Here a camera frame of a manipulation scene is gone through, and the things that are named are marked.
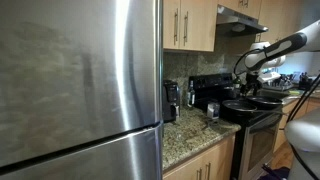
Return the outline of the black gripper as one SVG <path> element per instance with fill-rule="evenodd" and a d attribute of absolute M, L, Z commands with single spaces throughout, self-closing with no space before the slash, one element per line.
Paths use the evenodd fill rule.
<path fill-rule="evenodd" d="M 256 95 L 257 91 L 262 88 L 262 83 L 258 80 L 257 75 L 247 74 L 246 83 L 241 85 L 240 93 L 246 96 L 250 90 Z"/>

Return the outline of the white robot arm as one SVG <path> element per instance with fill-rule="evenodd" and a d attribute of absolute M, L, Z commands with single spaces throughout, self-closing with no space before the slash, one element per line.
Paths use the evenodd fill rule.
<path fill-rule="evenodd" d="M 319 52 L 320 20 L 268 46 L 254 43 L 253 49 L 240 57 L 246 67 L 245 87 L 279 78 L 279 74 L 263 75 L 261 71 L 280 67 L 285 55 L 294 63 L 281 68 L 281 72 L 305 74 L 312 65 L 307 55 Z M 287 180 L 320 180 L 320 111 L 310 111 L 297 120 L 291 112 L 284 132 L 294 154 Z"/>

